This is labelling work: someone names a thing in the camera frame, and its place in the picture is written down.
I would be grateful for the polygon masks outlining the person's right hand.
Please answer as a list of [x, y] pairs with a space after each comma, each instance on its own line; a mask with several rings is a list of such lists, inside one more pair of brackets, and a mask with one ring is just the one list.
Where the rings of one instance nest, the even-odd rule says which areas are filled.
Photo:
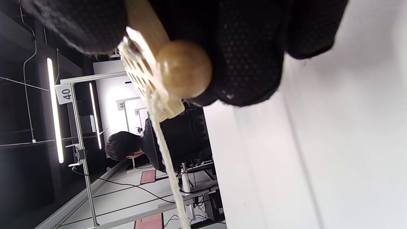
[[153, 22], [170, 41], [199, 45], [212, 64], [200, 106], [250, 106], [278, 89], [284, 54], [308, 59], [335, 42], [347, 0], [22, 0], [22, 7], [85, 54], [113, 51], [132, 28]]

